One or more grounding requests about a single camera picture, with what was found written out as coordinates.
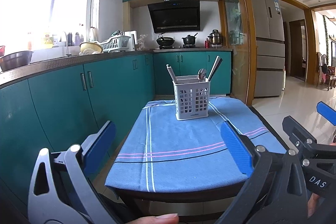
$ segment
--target faucet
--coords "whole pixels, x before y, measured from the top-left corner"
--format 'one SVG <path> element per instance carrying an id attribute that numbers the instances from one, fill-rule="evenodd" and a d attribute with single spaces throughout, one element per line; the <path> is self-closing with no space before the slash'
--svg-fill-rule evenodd
<path id="1" fill-rule="evenodd" d="M 65 55 L 66 55 L 67 57 L 70 57 L 71 54 L 69 53 L 68 36 L 67 36 L 66 31 L 63 31 L 63 33 L 65 34 L 65 40 L 66 40 L 66 44 L 65 44 L 65 46 L 66 46 L 66 48 L 67 48 L 67 53 L 66 53 Z"/>

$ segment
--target table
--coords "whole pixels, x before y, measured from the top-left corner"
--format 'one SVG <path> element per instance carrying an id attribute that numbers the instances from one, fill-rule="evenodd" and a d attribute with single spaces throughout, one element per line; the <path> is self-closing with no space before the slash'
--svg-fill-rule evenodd
<path id="1" fill-rule="evenodd" d="M 233 98 L 210 98 L 209 116 L 188 121 L 176 120 L 174 101 L 149 102 L 135 122 L 105 185 L 137 216 L 148 215 L 150 200 L 188 203 L 236 196 L 247 177 L 239 172 L 226 149 L 220 127 L 223 121 L 230 120 L 255 145 L 284 153 L 287 145 L 261 118 L 255 109 Z M 220 215 L 181 220 L 208 220 Z"/>

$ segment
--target fingernail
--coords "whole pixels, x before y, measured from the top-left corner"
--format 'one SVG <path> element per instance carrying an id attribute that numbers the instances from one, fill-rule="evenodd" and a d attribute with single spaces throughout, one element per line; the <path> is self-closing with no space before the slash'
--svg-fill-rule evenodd
<path id="1" fill-rule="evenodd" d="M 167 218 L 174 218 L 177 217 L 177 214 L 167 214 L 162 216 L 157 216 L 156 218 L 167 219 Z"/>

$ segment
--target blue tablecloth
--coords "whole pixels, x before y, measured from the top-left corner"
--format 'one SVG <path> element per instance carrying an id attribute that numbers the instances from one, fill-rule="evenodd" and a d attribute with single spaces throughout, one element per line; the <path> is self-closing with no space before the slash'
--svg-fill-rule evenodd
<path id="1" fill-rule="evenodd" d="M 209 100 L 209 116 L 178 121 L 175 101 L 152 101 L 142 109 L 105 185 L 158 193 L 213 189 L 246 180 L 224 144 L 220 128 L 237 130 L 270 152 L 286 150 L 240 100 Z"/>

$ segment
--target green vine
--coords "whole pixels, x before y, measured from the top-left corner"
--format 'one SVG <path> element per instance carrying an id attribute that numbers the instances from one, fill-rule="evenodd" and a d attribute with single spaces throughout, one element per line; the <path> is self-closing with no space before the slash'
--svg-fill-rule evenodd
<path id="1" fill-rule="evenodd" d="M 323 23 L 325 30 L 325 44 L 327 45 L 327 65 L 329 65 L 329 39 L 328 39 L 326 16 L 323 16 Z"/>

